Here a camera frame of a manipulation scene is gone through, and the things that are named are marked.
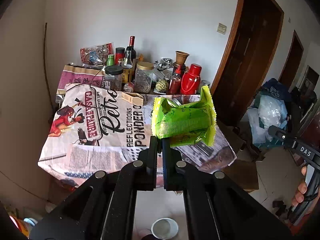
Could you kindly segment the right hand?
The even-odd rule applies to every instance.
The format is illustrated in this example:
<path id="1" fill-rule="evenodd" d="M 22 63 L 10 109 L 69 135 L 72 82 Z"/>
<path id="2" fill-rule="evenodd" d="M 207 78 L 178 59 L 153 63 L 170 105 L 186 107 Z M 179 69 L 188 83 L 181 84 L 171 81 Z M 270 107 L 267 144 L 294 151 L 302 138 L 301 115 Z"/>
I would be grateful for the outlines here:
<path id="1" fill-rule="evenodd" d="M 306 182 L 304 180 L 301 181 L 296 189 L 294 197 L 292 198 L 292 206 L 297 206 L 299 203 L 304 201 L 304 194 L 306 193 L 307 189 Z"/>

